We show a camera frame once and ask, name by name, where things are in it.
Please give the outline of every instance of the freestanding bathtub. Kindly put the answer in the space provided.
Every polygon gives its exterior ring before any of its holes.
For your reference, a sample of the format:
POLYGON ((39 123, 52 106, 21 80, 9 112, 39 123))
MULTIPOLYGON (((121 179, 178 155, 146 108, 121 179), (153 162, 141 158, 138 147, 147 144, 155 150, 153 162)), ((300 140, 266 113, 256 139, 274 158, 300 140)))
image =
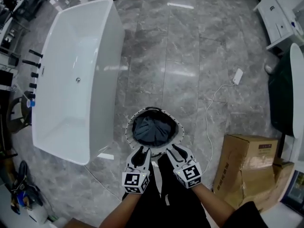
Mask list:
POLYGON ((112 0, 57 14, 35 78, 36 147, 85 165, 112 142, 123 41, 124 29, 112 0))

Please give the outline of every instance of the black pants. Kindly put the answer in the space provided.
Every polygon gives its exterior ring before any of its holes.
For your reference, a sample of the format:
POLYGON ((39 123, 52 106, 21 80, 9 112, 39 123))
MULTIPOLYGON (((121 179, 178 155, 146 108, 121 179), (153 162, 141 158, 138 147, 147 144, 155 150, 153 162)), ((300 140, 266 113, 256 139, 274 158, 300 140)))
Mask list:
POLYGON ((152 165, 150 182, 139 199, 126 227, 202 227, 209 228, 204 208, 191 189, 186 189, 174 176, 166 154, 158 160, 161 172, 161 196, 156 187, 152 165))

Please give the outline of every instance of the power cord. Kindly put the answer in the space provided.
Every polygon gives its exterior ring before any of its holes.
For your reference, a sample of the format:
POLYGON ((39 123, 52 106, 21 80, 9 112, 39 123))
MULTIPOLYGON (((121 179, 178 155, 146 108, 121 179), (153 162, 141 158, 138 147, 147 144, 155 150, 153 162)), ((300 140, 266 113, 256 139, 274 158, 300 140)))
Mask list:
POLYGON ((92 172, 90 172, 90 170, 86 167, 86 166, 84 166, 85 167, 85 169, 92 175, 92 177, 100 184, 100 185, 102 185, 103 186, 103 188, 104 189, 106 189, 109 193, 111 193, 112 195, 114 195, 119 201, 122 201, 119 197, 117 197, 114 193, 112 193, 108 188, 106 188, 93 174, 92 174, 92 172))
POLYGON ((203 172, 203 174, 206 172, 206 170, 208 169, 208 166, 209 166, 209 164, 210 164, 210 161, 211 161, 211 159, 212 159, 212 156, 213 156, 213 146, 212 146, 212 141, 211 141, 211 139, 209 138, 209 135, 208 135, 208 120, 207 120, 207 111, 208 111, 208 109, 210 108, 210 106, 212 105, 212 103, 213 103, 213 101, 214 101, 214 97, 215 97, 215 94, 223 87, 223 86, 235 86, 236 84, 234 83, 234 84, 232 84, 232 85, 221 85, 218 89, 217 89, 217 91, 214 93, 214 95, 213 95, 213 98, 212 98, 212 101, 211 101, 211 103, 210 103, 210 105, 207 107, 207 109, 206 109, 206 112, 205 112, 205 119, 206 119, 206 134, 207 134, 207 137, 208 137, 208 140, 209 140, 209 142, 210 142, 210 145, 211 145, 211 157, 210 157, 210 159, 209 159, 209 161, 208 161, 208 164, 207 164, 207 166, 206 166, 206 169, 204 170, 204 172, 203 172))

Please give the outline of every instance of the gray marble floor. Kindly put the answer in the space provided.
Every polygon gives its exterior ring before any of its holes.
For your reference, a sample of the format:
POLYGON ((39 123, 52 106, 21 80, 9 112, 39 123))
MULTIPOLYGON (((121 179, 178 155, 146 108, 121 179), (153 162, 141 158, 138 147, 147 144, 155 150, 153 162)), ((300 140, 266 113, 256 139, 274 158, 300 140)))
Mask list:
MULTIPOLYGON (((31 32, 20 45, 22 59, 35 60, 27 51, 41 51, 58 11, 85 0, 49 1, 29 24, 31 32)), ((117 83, 114 142, 105 150, 114 160, 95 159, 87 165, 103 186, 83 166, 35 148, 31 127, 12 137, 19 153, 16 164, 21 159, 28 163, 33 181, 58 216, 98 226, 119 204, 113 194, 121 198, 124 193, 121 172, 131 151, 124 129, 130 117, 146 106, 161 107, 182 123, 186 131, 182 144, 193 150, 204 170, 211 156, 205 111, 217 88, 231 84, 238 68, 244 71, 240 84, 222 88, 207 114, 214 153, 202 182, 212 187, 224 134, 278 137, 270 124, 263 70, 278 59, 265 50, 265 34, 252 11, 256 4, 257 0, 115 2, 126 36, 117 83)), ((22 63, 18 69, 19 85, 27 90, 34 69, 22 63)), ((156 180, 161 186, 159 173, 156 180)))

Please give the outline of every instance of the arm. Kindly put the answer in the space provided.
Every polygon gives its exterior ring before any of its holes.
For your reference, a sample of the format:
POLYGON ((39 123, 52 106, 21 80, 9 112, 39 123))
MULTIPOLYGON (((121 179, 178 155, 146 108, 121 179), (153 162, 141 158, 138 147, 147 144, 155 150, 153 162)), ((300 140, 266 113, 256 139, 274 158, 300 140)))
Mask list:
POLYGON ((99 228, 125 227, 141 194, 128 194, 127 197, 108 215, 99 228))
POLYGON ((217 197, 203 184, 196 185, 191 189, 219 227, 222 227, 235 211, 233 207, 217 197))

